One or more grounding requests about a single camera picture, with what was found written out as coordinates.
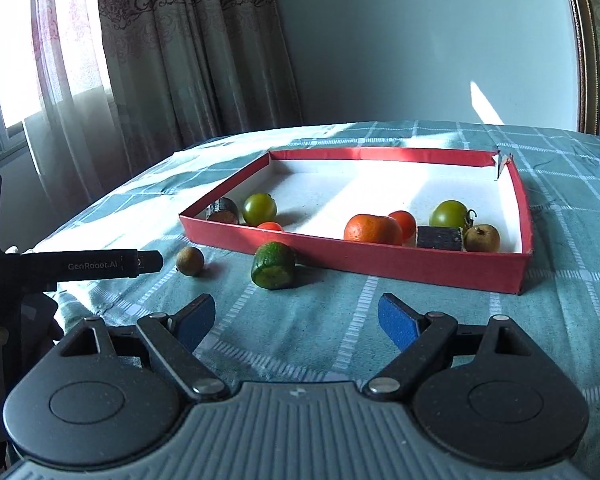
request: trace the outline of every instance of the green checkered tablecloth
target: green checkered tablecloth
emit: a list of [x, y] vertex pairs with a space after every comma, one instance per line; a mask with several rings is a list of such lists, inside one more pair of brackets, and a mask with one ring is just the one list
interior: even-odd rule
[[[534, 221], [535, 253], [520, 296], [309, 269], [306, 284], [275, 292], [250, 280], [251, 257], [201, 247], [197, 279], [176, 272], [187, 245], [178, 213], [270, 149], [409, 146], [512, 153]], [[212, 333], [196, 355], [233, 386], [238, 380], [362, 384], [397, 355], [378, 326], [380, 295], [392, 292], [421, 312], [459, 322], [511, 316], [562, 367], [590, 406], [575, 463], [600, 479], [600, 140], [562, 130], [405, 121], [309, 126], [242, 134], [178, 152], [108, 194], [36, 251], [159, 250], [159, 274], [134, 280], [63, 283], [53, 297], [66, 329], [89, 314], [130, 324], [148, 312], [174, 313], [202, 292], [216, 300]]]

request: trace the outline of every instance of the decorative molding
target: decorative molding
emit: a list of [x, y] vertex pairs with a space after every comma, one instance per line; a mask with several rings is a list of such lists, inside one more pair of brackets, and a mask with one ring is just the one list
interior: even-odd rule
[[578, 131], [599, 134], [600, 70], [590, 0], [570, 0], [578, 52]]

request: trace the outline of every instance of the tomato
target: tomato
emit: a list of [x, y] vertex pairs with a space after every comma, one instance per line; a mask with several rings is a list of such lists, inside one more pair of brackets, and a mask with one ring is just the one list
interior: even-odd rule
[[440, 203], [431, 213], [429, 225], [438, 227], [459, 227], [466, 231], [474, 223], [470, 213], [475, 211], [467, 209], [462, 202], [458, 200], [445, 200]]
[[275, 222], [264, 222], [264, 224], [260, 224], [258, 229], [268, 229], [269, 231], [284, 231], [282, 225], [276, 224]]
[[408, 211], [395, 211], [389, 216], [400, 224], [402, 229], [402, 243], [405, 243], [416, 233], [416, 219]]
[[250, 226], [271, 222], [278, 212], [276, 201], [266, 193], [256, 193], [248, 197], [242, 208], [244, 221]]

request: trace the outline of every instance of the cucumber piece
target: cucumber piece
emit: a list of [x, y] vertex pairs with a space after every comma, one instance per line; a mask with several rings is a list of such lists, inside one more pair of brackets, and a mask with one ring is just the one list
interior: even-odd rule
[[260, 288], [277, 290], [292, 285], [296, 268], [293, 249], [280, 242], [261, 245], [253, 257], [251, 280]]

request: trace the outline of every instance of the sunlight patch on wall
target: sunlight patch on wall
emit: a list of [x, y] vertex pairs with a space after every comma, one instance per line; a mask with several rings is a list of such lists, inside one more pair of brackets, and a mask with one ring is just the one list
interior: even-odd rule
[[502, 119], [493, 109], [489, 100], [482, 93], [482, 90], [478, 88], [478, 85], [471, 81], [471, 106], [474, 107], [475, 113], [478, 114], [480, 120], [484, 124], [504, 124]]

